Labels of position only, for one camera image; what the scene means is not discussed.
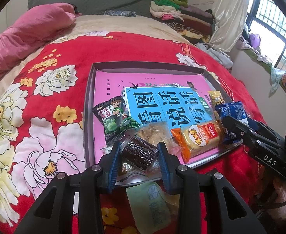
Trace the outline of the person hand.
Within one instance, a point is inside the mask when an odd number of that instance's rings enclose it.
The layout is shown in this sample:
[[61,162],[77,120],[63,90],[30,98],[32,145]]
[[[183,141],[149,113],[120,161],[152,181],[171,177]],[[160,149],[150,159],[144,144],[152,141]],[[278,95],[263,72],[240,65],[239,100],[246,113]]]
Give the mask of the person hand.
[[263,174],[258,182],[256,202],[260,210],[275,222],[286,221],[286,181],[277,176]]

